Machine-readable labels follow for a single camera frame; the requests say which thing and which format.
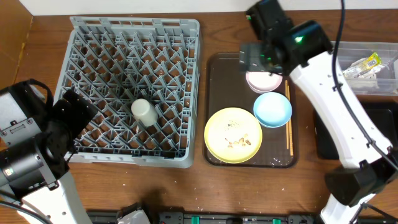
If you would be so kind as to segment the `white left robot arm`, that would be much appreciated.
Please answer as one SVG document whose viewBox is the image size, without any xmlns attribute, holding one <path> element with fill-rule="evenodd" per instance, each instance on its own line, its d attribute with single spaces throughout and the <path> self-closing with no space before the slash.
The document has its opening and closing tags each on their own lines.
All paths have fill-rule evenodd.
<svg viewBox="0 0 398 224">
<path fill-rule="evenodd" d="M 58 101 L 34 79 L 1 90 L 1 205 L 29 223 L 90 223 L 67 153 L 97 114 L 79 94 Z"/>
</svg>

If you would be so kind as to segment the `light blue bowl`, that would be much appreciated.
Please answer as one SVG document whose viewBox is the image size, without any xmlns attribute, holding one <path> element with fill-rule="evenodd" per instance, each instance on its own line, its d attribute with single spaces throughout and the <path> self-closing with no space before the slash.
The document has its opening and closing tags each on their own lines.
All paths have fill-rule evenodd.
<svg viewBox="0 0 398 224">
<path fill-rule="evenodd" d="M 267 128 L 279 128 L 287 124 L 292 112 L 292 105 L 287 97 L 276 92 L 260 95 L 253 105 L 254 116 Z"/>
</svg>

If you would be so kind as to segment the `yellow green snack wrapper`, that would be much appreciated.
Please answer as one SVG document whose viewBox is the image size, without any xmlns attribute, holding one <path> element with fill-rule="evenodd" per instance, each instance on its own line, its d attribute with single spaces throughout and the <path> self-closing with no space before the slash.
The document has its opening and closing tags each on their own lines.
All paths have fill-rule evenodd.
<svg viewBox="0 0 398 224">
<path fill-rule="evenodd" d="M 380 56 L 373 53 L 369 57 L 359 59 L 343 71 L 345 78 L 366 78 L 371 75 L 371 70 L 382 63 Z"/>
</svg>

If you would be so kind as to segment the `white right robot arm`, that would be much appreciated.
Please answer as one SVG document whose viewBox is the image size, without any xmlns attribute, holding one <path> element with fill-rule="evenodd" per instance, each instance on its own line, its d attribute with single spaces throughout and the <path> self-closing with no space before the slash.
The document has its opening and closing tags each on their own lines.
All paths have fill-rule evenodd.
<svg viewBox="0 0 398 224">
<path fill-rule="evenodd" d="M 257 69 L 290 77 L 330 133 L 340 166 L 325 175 L 330 191 L 318 223 L 357 223 L 370 200 L 397 178 L 397 148 L 377 129 L 347 84 L 331 42 L 315 21 L 295 25 L 278 0 L 256 2 L 246 18 L 261 46 Z"/>
</svg>

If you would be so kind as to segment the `cream white cup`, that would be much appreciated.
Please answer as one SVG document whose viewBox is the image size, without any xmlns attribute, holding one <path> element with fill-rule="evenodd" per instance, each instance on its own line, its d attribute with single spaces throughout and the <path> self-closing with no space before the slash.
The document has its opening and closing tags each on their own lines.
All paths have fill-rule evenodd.
<svg viewBox="0 0 398 224">
<path fill-rule="evenodd" d="M 137 99 L 132 103 L 131 112 L 133 117 L 145 127 L 154 125 L 158 119 L 158 114 L 154 106 L 143 98 Z"/>
</svg>

